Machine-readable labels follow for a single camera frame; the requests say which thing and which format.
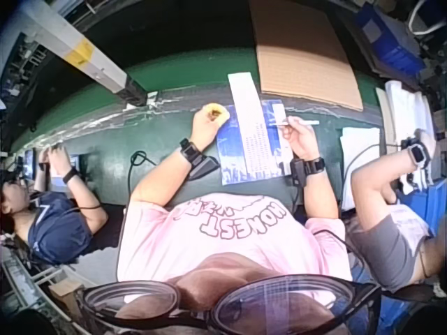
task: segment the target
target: screen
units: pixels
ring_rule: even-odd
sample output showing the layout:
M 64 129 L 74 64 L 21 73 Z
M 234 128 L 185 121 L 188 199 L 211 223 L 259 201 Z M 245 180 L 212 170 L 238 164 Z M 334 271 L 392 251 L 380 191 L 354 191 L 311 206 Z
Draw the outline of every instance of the screen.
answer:
M 35 172 L 35 156 L 36 151 L 34 149 L 29 149 L 25 151 L 23 158 L 23 176 L 25 179 L 34 180 Z

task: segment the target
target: yellow label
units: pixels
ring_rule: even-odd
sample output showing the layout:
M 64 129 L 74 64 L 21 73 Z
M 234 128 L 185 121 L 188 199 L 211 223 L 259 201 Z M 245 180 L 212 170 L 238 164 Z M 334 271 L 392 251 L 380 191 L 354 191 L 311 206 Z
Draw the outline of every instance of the yellow label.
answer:
M 79 68 L 91 59 L 94 48 L 94 45 L 89 40 L 83 38 L 81 42 L 64 57 L 64 59 L 75 68 Z

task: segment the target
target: pink t-shirt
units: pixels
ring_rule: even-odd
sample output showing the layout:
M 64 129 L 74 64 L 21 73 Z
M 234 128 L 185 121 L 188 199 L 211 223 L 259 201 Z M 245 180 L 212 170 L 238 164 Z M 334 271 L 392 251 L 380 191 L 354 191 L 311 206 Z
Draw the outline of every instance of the pink t-shirt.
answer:
M 340 220 L 311 218 L 304 227 L 280 201 L 213 193 L 171 212 L 131 202 L 119 252 L 120 281 L 166 281 L 216 253 L 239 253 L 282 274 L 323 274 L 352 280 Z

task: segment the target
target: green table surface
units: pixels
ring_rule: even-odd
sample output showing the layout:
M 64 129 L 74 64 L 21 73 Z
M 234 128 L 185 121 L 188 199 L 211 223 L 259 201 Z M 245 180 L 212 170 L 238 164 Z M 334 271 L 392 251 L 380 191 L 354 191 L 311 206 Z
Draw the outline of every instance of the green table surface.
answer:
M 200 91 L 205 85 L 228 84 L 227 75 L 237 72 L 250 72 L 255 82 L 259 81 L 256 52 L 253 49 L 206 50 L 177 54 L 130 68 L 128 72 L 148 91 L 188 86 L 197 86 Z M 377 108 L 374 89 L 378 83 L 361 73 L 356 73 L 356 78 L 364 105 Z M 13 150 L 19 151 L 39 135 L 82 116 L 94 114 L 95 110 L 116 104 L 118 101 L 118 98 L 109 91 L 93 84 L 53 108 L 39 120 L 37 131 L 25 133 L 14 143 Z M 370 128 L 372 125 L 330 114 L 309 112 L 300 113 L 300 116 L 318 119 L 321 122 L 320 126 L 315 127 L 316 136 L 321 155 L 328 167 L 332 186 L 339 197 L 342 187 L 340 170 L 342 148 L 339 141 L 341 129 L 347 126 Z M 65 144 L 71 154 L 85 155 L 88 184 L 96 191 L 101 202 L 126 204 L 128 199 L 126 179 L 131 154 L 136 150 L 144 150 L 149 158 L 159 162 L 178 147 L 182 138 L 190 136 L 192 117 L 191 110 L 160 114 L 143 119 L 136 126 L 84 135 L 67 140 Z M 218 157 L 215 144 L 206 153 Z M 136 182 L 152 168 L 149 163 L 135 167 L 132 184 L 135 186 Z M 197 181 L 186 182 L 171 204 L 212 192 L 269 195 L 291 206 L 297 191 L 287 178 L 222 186 L 221 173 L 217 170 Z

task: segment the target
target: blue bin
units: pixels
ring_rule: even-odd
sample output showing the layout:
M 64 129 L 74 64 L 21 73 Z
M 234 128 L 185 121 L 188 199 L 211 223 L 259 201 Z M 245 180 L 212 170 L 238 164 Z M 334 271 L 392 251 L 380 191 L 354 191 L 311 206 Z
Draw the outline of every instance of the blue bin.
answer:
M 372 49 L 383 63 L 410 76 L 415 76 L 425 67 L 419 57 L 402 47 L 388 28 L 386 23 L 377 14 L 376 9 L 370 3 L 365 3 L 356 15 L 357 25 L 364 29 L 371 21 L 380 29 L 381 35 L 371 43 Z
M 434 185 L 422 192 L 413 191 L 407 195 L 398 192 L 397 196 L 402 204 L 410 207 L 428 224 L 430 232 L 436 236 L 439 220 L 446 213 L 447 179 L 434 181 Z

